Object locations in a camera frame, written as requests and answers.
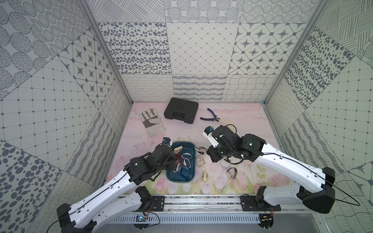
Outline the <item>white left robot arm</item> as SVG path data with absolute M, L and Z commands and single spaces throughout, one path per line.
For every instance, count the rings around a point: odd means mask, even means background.
M 178 157 L 172 141 L 164 138 L 153 152 L 135 157 L 112 180 L 75 204 L 57 208 L 62 233 L 94 233 L 111 220 L 129 212 L 146 212 L 153 207 L 153 197 L 142 186 L 154 181 L 162 171 L 174 170 Z

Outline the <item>cream leather strap watch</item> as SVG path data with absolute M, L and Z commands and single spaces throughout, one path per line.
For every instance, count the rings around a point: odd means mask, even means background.
M 176 147 L 173 152 L 174 154 L 179 154 L 181 151 L 182 151 L 183 147 L 182 146 L 179 146 L 179 147 Z

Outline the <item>blue strap watch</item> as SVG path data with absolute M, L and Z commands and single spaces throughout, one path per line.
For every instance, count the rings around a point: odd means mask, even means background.
M 186 180 L 190 180 L 192 178 L 192 171 L 186 166 L 181 166 L 179 175 Z

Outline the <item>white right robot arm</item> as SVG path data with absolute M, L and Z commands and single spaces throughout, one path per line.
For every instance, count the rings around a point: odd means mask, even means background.
M 332 168 L 320 169 L 305 164 L 256 135 L 238 136 L 228 126 L 221 125 L 217 129 L 208 126 L 203 135 L 211 143 L 207 154 L 212 162 L 229 161 L 231 157 L 241 162 L 249 160 L 294 181 L 294 184 L 283 187 L 261 186 L 255 199 L 250 200 L 257 209 L 269 211 L 271 208 L 278 210 L 282 204 L 303 204 L 317 213 L 328 214 L 331 211 L 336 201 L 333 188 L 335 171 Z

